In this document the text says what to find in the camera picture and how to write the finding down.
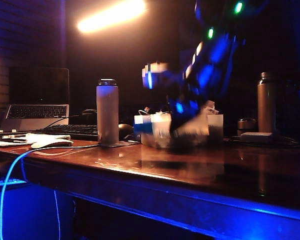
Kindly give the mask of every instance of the laptop keyboard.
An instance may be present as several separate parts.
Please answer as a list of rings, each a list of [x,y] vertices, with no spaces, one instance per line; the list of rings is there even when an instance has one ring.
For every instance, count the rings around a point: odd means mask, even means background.
[[[59,119],[67,115],[67,106],[31,106],[31,105],[11,105],[8,119]]]

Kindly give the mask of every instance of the metal bottle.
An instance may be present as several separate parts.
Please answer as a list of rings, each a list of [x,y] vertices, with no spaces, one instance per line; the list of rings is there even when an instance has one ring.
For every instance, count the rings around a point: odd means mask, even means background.
[[[96,86],[98,142],[110,146],[119,142],[119,91],[114,79],[100,79]]]
[[[277,88],[274,74],[262,72],[257,86],[258,128],[260,133],[276,131]]]

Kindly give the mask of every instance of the brown bottle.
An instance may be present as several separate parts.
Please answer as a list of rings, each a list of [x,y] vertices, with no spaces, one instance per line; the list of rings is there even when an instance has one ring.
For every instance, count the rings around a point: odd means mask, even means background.
[[[257,86],[260,133],[274,133],[276,131],[276,87],[275,76],[269,72],[262,72]]]

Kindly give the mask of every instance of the reflective table surface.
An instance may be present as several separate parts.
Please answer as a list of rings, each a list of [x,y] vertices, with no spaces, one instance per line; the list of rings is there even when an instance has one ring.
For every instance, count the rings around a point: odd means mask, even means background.
[[[74,146],[91,144],[77,140]],[[28,150],[0,148],[0,172]],[[15,172],[218,239],[300,239],[300,148],[224,143],[177,151],[142,144],[50,149],[30,153]]]

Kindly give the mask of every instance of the white bottle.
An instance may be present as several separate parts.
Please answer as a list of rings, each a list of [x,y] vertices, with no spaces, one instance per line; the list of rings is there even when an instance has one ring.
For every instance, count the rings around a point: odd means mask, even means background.
[[[114,79],[100,79],[96,86],[98,142],[110,146],[119,142],[119,92]]]

